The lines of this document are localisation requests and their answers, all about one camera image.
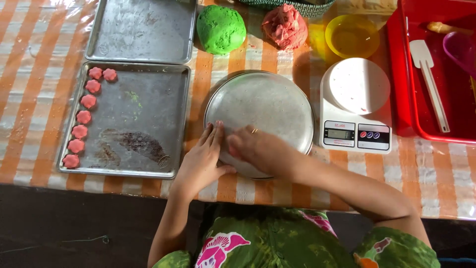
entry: red container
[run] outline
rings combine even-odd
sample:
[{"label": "red container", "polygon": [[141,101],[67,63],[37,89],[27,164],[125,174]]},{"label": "red container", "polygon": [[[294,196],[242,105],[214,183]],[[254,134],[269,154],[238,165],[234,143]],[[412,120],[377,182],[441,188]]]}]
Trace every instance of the red container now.
[{"label": "red container", "polygon": [[[445,35],[426,29],[431,21],[476,30],[476,0],[398,2],[398,9],[387,22],[396,133],[476,145],[476,103],[470,76],[445,54]],[[448,119],[449,133],[440,132],[422,72],[412,62],[409,42],[419,39],[425,40],[435,63],[431,71]]]}]

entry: clear yellow plastic bowl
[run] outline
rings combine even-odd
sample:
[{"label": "clear yellow plastic bowl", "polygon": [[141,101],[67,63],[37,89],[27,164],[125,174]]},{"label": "clear yellow plastic bowl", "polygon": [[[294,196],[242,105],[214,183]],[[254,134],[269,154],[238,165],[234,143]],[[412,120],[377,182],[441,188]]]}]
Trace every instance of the clear yellow plastic bowl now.
[{"label": "clear yellow plastic bowl", "polygon": [[344,59],[368,58],[380,45],[380,36],[373,22],[359,15],[342,15],[326,27],[326,43]]}]

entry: green batik shirt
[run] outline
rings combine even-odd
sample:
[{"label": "green batik shirt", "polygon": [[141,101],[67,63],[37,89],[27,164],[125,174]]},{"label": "green batik shirt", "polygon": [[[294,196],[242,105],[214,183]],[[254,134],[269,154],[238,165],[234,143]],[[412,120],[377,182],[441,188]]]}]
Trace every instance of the green batik shirt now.
[{"label": "green batik shirt", "polygon": [[204,235],[195,256],[175,251],[154,268],[440,267],[430,247],[396,229],[373,228],[349,254],[324,212],[258,207],[241,216],[230,216],[235,209],[217,209],[209,226],[201,227]]}]

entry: round metal tray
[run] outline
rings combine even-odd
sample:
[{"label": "round metal tray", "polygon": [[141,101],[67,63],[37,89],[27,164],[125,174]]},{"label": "round metal tray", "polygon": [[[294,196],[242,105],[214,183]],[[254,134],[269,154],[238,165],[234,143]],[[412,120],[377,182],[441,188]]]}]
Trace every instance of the round metal tray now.
[{"label": "round metal tray", "polygon": [[[205,110],[207,122],[222,120],[225,135],[248,124],[277,135],[308,154],[314,136],[314,114],[306,95],[291,80],[274,73],[255,71],[226,81],[211,97]],[[233,158],[224,140],[220,160],[252,179],[269,179],[252,165]]]}]

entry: checkered tablecloth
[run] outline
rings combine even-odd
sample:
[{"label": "checkered tablecloth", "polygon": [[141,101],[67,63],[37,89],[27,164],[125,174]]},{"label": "checkered tablecloth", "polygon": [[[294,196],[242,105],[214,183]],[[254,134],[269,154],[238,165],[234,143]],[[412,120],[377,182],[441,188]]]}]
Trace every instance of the checkered tablecloth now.
[{"label": "checkered tablecloth", "polygon": [[[195,46],[185,150],[203,130],[203,107],[211,88],[248,69],[292,79],[319,105],[319,82],[332,54],[305,45],[293,52],[263,42],[264,12],[225,0],[242,15],[248,36],[229,55],[214,56]],[[69,114],[76,76],[84,60],[97,0],[0,0],[0,183],[94,193],[167,197],[171,181],[61,174],[55,161]],[[364,14],[380,28],[396,8],[394,0],[338,0],[315,29],[341,14]],[[370,58],[388,72],[386,36]],[[312,154],[348,170],[385,182],[413,200],[425,217],[475,219],[476,148],[393,136],[388,155],[327,151]],[[339,198],[318,189],[280,180],[252,181],[239,175],[220,178],[199,200],[349,210]]]}]

